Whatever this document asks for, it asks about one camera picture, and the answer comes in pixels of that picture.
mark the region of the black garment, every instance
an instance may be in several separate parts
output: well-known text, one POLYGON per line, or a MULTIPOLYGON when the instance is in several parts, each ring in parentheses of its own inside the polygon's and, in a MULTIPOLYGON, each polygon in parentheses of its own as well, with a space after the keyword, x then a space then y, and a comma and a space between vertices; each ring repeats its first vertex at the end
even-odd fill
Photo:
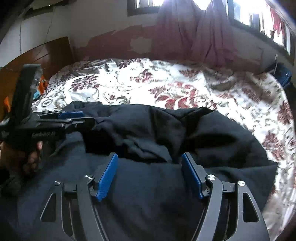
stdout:
POLYGON ((83 111, 97 124, 83 139, 68 135, 17 200, 0 199, 0 221, 23 239, 52 183, 93 173, 110 152, 118 154, 119 166, 98 208, 110 241, 191 239, 202 206, 186 193, 178 164, 187 151, 209 174, 244 180, 261 210, 267 201, 277 165, 249 131, 217 111, 82 102, 64 111, 83 111))

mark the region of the floral bed sheet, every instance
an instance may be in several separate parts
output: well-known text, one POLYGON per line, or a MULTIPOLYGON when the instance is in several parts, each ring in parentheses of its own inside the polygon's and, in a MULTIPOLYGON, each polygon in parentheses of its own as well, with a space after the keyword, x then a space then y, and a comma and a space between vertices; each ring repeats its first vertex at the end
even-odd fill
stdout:
POLYGON ((279 164, 263 217, 271 240, 295 211, 295 133, 285 92, 267 73, 209 69, 192 63, 147 58, 93 62, 64 67, 49 81, 33 111, 61 110, 72 101, 146 104, 166 109, 207 107, 248 129, 270 160, 279 164))

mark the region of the curtain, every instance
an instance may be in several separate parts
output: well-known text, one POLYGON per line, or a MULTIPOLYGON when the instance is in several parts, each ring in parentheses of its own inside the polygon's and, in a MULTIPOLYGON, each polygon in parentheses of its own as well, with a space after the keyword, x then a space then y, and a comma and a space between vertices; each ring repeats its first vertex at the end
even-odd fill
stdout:
POLYGON ((221 0, 201 10, 193 0, 165 0, 157 16, 152 56, 192 60, 209 67, 233 62, 233 34, 221 0))

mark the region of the blue gripper pad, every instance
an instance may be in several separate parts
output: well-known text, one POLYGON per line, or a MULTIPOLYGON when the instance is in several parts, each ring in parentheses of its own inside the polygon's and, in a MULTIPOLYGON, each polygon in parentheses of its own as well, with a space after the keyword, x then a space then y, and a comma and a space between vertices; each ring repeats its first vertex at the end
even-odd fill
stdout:
POLYGON ((107 168, 105 169, 100 181, 98 182, 98 193, 96 195, 96 198, 99 201, 101 201, 103 198, 107 196, 112 180, 116 173, 117 167, 118 167, 118 155, 114 154, 107 168))
POLYGON ((62 112, 57 116, 58 119, 72 119, 72 118, 83 118, 85 114, 82 111, 73 111, 73 112, 62 112))
POLYGON ((204 195, 202 193, 202 182, 198 178, 196 171, 194 170, 192 164, 190 163, 190 160, 185 153, 182 155, 181 165, 183 178, 186 184, 191 189, 193 196, 199 200, 203 199, 204 195))

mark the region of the headboard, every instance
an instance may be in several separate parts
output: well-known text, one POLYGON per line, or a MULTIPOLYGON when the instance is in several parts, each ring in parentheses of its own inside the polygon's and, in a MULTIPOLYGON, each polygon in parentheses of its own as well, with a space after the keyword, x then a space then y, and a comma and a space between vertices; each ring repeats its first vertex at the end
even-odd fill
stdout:
POLYGON ((16 81, 24 64, 41 64, 49 80, 63 67, 74 63, 68 37, 37 46, 15 58, 0 70, 0 120, 4 118, 4 99, 13 96, 16 81))

